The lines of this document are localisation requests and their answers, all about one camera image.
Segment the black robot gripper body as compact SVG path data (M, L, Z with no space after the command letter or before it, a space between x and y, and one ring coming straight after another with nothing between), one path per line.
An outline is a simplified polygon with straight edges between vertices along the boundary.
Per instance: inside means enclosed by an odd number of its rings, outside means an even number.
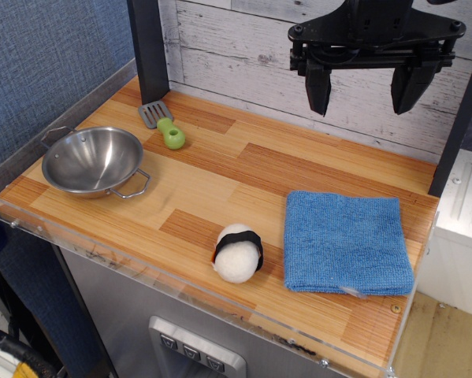
M410 1L345 1L324 16L292 26L290 69L428 69L452 65L460 20L413 8Z

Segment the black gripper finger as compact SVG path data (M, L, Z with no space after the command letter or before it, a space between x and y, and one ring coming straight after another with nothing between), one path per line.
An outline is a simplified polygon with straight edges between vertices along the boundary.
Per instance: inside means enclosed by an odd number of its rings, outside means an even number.
M401 115L412 110L433 82L439 68L438 60L405 60L398 64L391 83L394 113Z
M310 109L326 115L331 93L331 69L324 65L309 63L306 69L305 85Z

